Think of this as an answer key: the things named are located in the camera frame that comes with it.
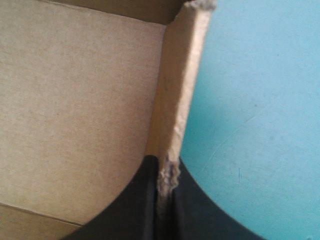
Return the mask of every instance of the cardboard box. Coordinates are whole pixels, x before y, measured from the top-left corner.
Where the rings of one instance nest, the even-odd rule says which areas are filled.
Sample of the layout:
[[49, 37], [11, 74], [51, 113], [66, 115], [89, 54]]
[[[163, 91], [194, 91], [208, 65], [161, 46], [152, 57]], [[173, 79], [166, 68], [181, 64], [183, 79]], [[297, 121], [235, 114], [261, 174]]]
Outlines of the cardboard box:
[[0, 239], [59, 239], [178, 160], [211, 5], [0, 1]]

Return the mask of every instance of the torn cardboard edge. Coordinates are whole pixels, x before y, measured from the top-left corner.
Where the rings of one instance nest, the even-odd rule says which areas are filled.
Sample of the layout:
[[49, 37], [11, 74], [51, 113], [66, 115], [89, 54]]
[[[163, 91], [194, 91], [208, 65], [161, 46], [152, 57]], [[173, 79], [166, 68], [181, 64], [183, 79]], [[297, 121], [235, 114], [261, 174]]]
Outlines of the torn cardboard edge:
[[159, 159], [157, 212], [165, 218], [178, 185], [179, 155], [215, 0], [186, 2], [164, 33], [145, 155]]

